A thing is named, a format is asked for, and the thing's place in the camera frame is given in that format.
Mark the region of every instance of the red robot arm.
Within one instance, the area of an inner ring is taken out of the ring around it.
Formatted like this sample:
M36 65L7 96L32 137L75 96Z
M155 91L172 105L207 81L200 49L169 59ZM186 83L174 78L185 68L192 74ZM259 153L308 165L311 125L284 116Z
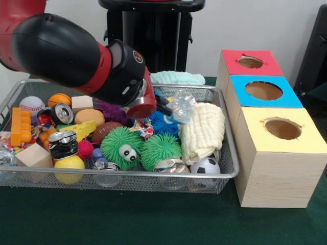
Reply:
M71 21L45 14L45 4L0 0L1 64L124 107L131 118L156 109L171 114L138 52L119 40L101 45Z

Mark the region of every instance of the wooden box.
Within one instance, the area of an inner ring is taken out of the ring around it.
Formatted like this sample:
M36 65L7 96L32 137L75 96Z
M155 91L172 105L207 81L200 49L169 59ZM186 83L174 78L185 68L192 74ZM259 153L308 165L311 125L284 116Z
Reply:
M303 108L284 77L232 75L225 96L231 131L235 134L241 107Z
M230 75L283 76L270 51L222 50L218 65L216 87L224 98Z
M24 167L53 167L50 153L37 143L16 154L18 166ZM50 173L30 172L33 183L39 182Z
M242 107L235 141L242 207L306 208L327 163L306 109Z

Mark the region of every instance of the orange lego brick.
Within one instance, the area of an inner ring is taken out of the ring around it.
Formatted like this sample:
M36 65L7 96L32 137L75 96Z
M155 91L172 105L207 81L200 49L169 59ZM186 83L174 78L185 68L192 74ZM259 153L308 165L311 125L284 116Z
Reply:
M11 145L20 146L22 142L30 142L31 133L31 113L22 111L21 108L12 109L11 121Z
M48 151L49 150L49 141L48 138L50 135L52 135L53 133L56 133L57 130L55 129L55 127L51 126L47 131L44 131L42 133L40 133L39 135L39 139L41 140L41 142L43 143L44 148Z

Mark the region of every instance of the orange ball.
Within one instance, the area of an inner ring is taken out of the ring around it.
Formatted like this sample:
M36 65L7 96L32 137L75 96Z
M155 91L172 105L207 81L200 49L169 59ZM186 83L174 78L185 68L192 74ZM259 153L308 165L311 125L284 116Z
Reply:
M48 100L48 106L55 106L58 103L64 103L68 106L72 105L72 99L64 93L57 93L50 97Z

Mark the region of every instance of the wire basket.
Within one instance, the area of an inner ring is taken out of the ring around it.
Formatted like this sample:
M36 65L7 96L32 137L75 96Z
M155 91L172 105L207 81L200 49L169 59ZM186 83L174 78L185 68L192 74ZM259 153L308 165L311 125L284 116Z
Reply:
M0 186L103 189L131 191L168 191L219 194L228 180L239 172L239 163L231 134L226 107L221 91L213 86L154 85L162 96L170 97L177 89L191 93L197 101L220 106L226 116L225 135L221 149L220 174L188 174L146 172L141 165L129 171L104 171L91 169L90 160L85 161L86 169L5 167L0 166ZM10 131L11 111L18 107L26 96L37 96L44 102L55 93L80 96L79 92L37 79L19 82L0 105L0 130ZM62 184L56 176L79 180L75 184Z

